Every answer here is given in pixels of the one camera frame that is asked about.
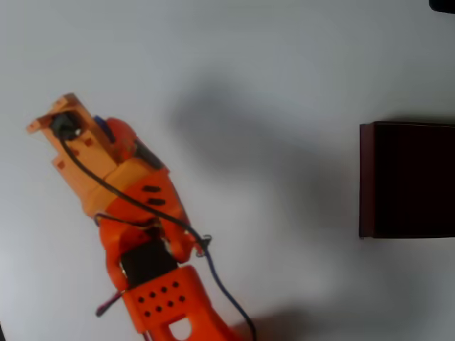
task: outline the black box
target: black box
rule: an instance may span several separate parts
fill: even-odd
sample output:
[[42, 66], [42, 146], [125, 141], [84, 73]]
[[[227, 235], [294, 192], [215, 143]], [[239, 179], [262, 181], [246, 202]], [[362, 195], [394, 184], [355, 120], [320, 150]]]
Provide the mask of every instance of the black box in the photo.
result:
[[455, 125], [360, 126], [360, 237], [455, 237]]
[[436, 12], [455, 13], [455, 0], [429, 0], [429, 6]]

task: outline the black cable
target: black cable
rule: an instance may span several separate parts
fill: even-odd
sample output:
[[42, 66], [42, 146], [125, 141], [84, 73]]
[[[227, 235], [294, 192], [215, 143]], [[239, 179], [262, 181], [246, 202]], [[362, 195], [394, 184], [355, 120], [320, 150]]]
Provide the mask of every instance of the black cable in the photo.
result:
[[194, 228], [192, 228], [192, 226], [190, 226], [189, 224], [186, 224], [185, 222], [182, 222], [181, 220], [179, 220], [175, 217], [167, 215], [166, 213], [164, 213], [162, 211], [156, 210], [152, 207], [149, 207], [149, 206], [143, 204], [142, 202], [130, 197], [129, 195], [126, 195], [121, 190], [116, 189], [114, 186], [110, 185], [103, 179], [99, 178], [90, 169], [85, 167], [85, 165], [82, 162], [79, 161], [79, 159], [73, 153], [71, 148], [66, 144], [66, 140], [63, 137], [60, 137], [59, 140], [63, 147], [63, 150], [67, 153], [67, 155], [69, 156], [71, 161], [73, 161], [75, 163], [75, 165], [82, 172], [84, 172], [87, 176], [89, 176], [95, 182], [100, 184], [102, 187], [106, 188], [111, 193], [114, 193], [117, 197], [120, 197], [121, 199], [125, 200], [126, 202], [128, 202], [132, 205], [135, 205], [135, 206], [143, 209], [144, 211], [152, 213], [153, 215], [156, 215], [157, 217], [160, 217], [162, 219], [168, 220], [169, 222], [173, 222], [174, 224], [181, 226], [194, 237], [194, 239], [197, 241], [197, 243], [200, 245], [200, 247], [204, 251], [205, 257], [207, 259], [208, 267], [210, 269], [213, 279], [215, 280], [215, 282], [218, 285], [218, 288], [227, 297], [227, 299], [232, 303], [232, 305], [238, 310], [240, 315], [247, 322], [248, 327], [250, 327], [252, 340], [257, 341], [257, 333], [256, 333], [255, 324], [253, 323], [251, 318], [248, 316], [248, 314], [243, 310], [243, 308], [240, 306], [240, 304], [235, 300], [235, 298], [233, 298], [233, 296], [229, 293], [229, 291], [224, 286], [223, 282], [220, 280], [220, 277], [218, 276], [218, 273], [215, 269], [215, 264], [213, 263], [212, 256], [210, 255], [210, 252], [208, 251], [207, 244], [204, 242], [204, 239], [199, 235], [199, 233]]
[[138, 227], [139, 229], [158, 229], [158, 227], [151, 226], [151, 222], [130, 222], [128, 220], [123, 220], [117, 217], [113, 217], [111, 215], [106, 215], [105, 213], [97, 213], [96, 215], [93, 216], [93, 221], [95, 224], [99, 227], [100, 226], [100, 221], [99, 218], [102, 219], [107, 219], [107, 220], [112, 220], [114, 222], [121, 222], [122, 224], [128, 224], [131, 226]]

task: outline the white surface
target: white surface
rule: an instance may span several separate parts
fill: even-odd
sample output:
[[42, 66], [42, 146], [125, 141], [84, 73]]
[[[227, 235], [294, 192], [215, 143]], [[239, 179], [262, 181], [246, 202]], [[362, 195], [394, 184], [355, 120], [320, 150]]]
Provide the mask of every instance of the white surface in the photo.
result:
[[122, 303], [94, 317], [97, 230], [24, 130], [70, 91], [166, 162], [262, 340], [451, 340], [455, 241], [357, 239], [358, 125], [452, 117], [454, 37], [427, 0], [2, 1], [7, 341], [140, 340]]

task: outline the ventilation hole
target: ventilation hole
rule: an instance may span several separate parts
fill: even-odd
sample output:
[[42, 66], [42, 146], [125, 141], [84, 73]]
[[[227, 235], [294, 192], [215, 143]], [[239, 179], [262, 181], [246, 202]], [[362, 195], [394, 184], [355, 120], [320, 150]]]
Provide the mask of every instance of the ventilation hole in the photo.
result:
[[162, 206], [162, 205], [166, 204], [166, 201], [164, 201], [163, 199], [156, 199], [154, 197], [151, 197], [147, 200], [147, 204]]
[[142, 188], [142, 190], [144, 192], [156, 193], [156, 192], [159, 192], [161, 190], [161, 188], [158, 186], [144, 186]]
[[182, 318], [181, 320], [169, 325], [172, 335], [176, 340], [188, 340], [191, 336], [191, 322], [188, 318]]

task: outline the black object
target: black object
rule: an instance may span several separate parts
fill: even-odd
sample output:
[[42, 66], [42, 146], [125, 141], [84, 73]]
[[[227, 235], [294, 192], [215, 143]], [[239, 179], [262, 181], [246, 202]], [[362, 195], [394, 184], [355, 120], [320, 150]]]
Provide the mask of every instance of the black object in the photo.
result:
[[455, 237], [455, 125], [360, 126], [360, 236]]
[[121, 256], [121, 262], [130, 288], [136, 288], [178, 267], [177, 261], [169, 254], [160, 239], [125, 252]]
[[1, 326], [0, 326], [0, 341], [6, 341], [5, 335], [3, 334], [3, 330], [1, 330]]
[[436, 12], [455, 13], [455, 0], [429, 0], [429, 6]]
[[77, 119], [77, 114], [74, 112], [62, 112], [54, 116], [50, 123], [50, 129], [55, 137], [71, 141], [77, 137], [77, 130], [81, 129], [81, 125]]

